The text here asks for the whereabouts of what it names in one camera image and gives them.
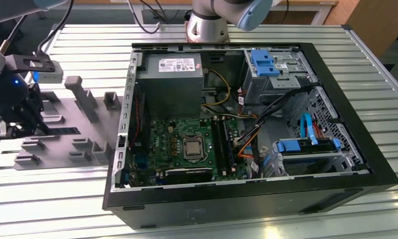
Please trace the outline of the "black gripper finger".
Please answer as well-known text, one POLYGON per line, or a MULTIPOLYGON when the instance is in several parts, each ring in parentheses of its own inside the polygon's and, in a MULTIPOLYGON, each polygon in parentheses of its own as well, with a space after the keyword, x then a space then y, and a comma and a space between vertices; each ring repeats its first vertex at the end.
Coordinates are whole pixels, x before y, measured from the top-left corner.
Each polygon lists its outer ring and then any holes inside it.
POLYGON ((42 112, 44 104, 39 84, 28 85, 28 95, 0 115, 0 139, 16 139, 38 133, 50 135, 42 112))

